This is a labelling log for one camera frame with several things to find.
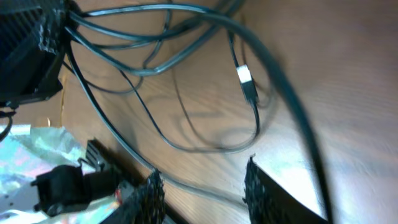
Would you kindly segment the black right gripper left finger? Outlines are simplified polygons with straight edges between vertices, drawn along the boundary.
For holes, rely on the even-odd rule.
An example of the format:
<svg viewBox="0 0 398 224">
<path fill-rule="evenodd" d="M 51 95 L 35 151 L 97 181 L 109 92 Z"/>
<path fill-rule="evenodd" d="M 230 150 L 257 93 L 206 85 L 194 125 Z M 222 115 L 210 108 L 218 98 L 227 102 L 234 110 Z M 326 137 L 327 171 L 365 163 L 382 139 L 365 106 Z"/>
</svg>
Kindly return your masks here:
<svg viewBox="0 0 398 224">
<path fill-rule="evenodd" d="M 116 200 L 119 207 L 101 224 L 163 224 L 165 220 L 164 183 L 158 170 L 137 186 L 122 181 Z"/>
</svg>

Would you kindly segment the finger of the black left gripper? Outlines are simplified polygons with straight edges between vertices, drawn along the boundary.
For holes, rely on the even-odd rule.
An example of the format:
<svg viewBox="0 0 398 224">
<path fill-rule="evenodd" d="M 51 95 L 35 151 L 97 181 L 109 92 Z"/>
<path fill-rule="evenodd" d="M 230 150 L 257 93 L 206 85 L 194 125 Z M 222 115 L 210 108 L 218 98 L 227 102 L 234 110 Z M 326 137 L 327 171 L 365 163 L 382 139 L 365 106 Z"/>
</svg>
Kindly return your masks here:
<svg viewBox="0 0 398 224">
<path fill-rule="evenodd" d="M 62 89 L 64 0 L 1 0 L 1 105 L 48 100 Z"/>
</svg>

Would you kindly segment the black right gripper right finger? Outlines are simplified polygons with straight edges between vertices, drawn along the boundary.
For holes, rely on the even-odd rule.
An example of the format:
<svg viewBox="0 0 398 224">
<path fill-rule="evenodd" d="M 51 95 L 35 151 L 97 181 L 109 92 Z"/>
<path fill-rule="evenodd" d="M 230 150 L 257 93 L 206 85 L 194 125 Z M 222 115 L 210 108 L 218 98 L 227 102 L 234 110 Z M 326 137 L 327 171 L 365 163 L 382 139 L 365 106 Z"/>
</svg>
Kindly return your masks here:
<svg viewBox="0 0 398 224">
<path fill-rule="evenodd" d="M 322 224 L 328 221 L 283 189 L 254 161 L 246 166 L 245 196 L 252 224 Z"/>
</svg>

